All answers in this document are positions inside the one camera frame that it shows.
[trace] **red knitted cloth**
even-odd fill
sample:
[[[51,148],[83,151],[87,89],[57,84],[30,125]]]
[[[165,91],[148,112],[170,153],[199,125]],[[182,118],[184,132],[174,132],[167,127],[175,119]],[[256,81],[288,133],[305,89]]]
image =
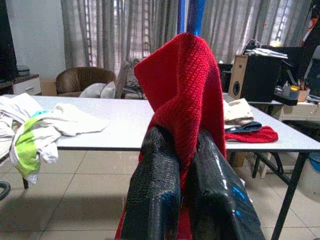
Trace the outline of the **red knitted cloth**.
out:
[[[159,125],[173,135],[184,193],[200,129],[211,133],[226,156],[221,82],[212,51],[200,37],[183,33],[140,62],[134,74],[155,112],[148,128]],[[192,239],[185,206],[180,211],[178,239]]]
[[[225,140],[236,140],[243,143],[273,143],[278,140],[278,134],[269,126],[263,126],[258,131],[225,133]]]

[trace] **wooden speaker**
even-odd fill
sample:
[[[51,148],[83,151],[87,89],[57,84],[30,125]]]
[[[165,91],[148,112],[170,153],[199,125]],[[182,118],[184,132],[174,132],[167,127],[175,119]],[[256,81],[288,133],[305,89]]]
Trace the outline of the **wooden speaker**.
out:
[[[251,102],[271,102],[280,66],[281,58],[236,55],[228,95]]]

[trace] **beige cloth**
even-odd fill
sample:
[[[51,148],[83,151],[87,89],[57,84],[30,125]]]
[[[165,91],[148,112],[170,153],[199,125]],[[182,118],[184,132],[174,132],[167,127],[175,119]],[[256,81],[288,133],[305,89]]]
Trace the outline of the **beige cloth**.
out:
[[[224,129],[241,127],[254,121],[251,107],[244,99],[227,103],[223,100]]]

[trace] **red cloth on table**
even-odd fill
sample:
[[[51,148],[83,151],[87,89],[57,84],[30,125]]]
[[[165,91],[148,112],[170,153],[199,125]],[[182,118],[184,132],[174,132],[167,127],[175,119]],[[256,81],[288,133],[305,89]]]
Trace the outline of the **red cloth on table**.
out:
[[[258,131],[225,133],[225,140],[236,140],[243,143],[262,144],[278,140],[278,134],[269,126],[263,126]]]
[[[173,135],[184,193],[200,129],[211,133],[226,156],[222,89],[212,51],[202,38],[182,33],[136,65],[134,74],[154,110],[148,129],[159,125]],[[178,239],[192,239],[185,204],[180,210]]]

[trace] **blue bucket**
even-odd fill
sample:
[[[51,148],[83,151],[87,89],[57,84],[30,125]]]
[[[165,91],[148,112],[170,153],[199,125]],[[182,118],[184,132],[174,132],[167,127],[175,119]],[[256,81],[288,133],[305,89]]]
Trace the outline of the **blue bucket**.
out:
[[[312,152],[309,155],[309,161],[315,171],[320,173],[320,153]]]

